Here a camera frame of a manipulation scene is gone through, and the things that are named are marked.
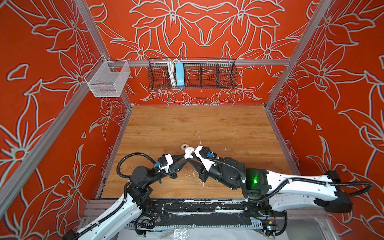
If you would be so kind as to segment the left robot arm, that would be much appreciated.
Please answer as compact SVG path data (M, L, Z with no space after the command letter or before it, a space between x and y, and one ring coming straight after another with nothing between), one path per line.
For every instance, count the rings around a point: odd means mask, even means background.
M122 164L129 158L137 156L146 158L154 167L150 169L138 166L131 175L123 174L121 172ZM194 156L193 153L175 156L168 154L161 156L157 162L149 155L139 152L123 157L117 166L117 174L128 180L124 185L122 196L94 221L78 231L68 231L63 239L111 240L128 224L147 230L153 229L156 226L156 221L149 214L152 208L150 194L153 189L151 184L160 182L165 177L177 178L177 172Z

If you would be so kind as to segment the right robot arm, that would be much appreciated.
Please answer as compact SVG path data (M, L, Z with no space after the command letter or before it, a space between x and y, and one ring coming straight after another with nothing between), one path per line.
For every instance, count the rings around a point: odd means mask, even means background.
M336 171L321 176L294 176L246 168L233 159L216 161L209 170L200 161L190 161L202 182L212 178L227 188L241 190L245 202L263 211L322 208L328 213L349 213L352 198L374 188L370 182L341 181Z

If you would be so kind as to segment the white earbud charging case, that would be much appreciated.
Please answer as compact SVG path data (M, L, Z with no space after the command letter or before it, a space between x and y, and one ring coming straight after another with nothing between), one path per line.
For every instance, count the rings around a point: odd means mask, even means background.
M188 144L182 144L181 145L181 149L182 150L185 150L185 149L187 149L187 148L189 148L190 146L188 145Z

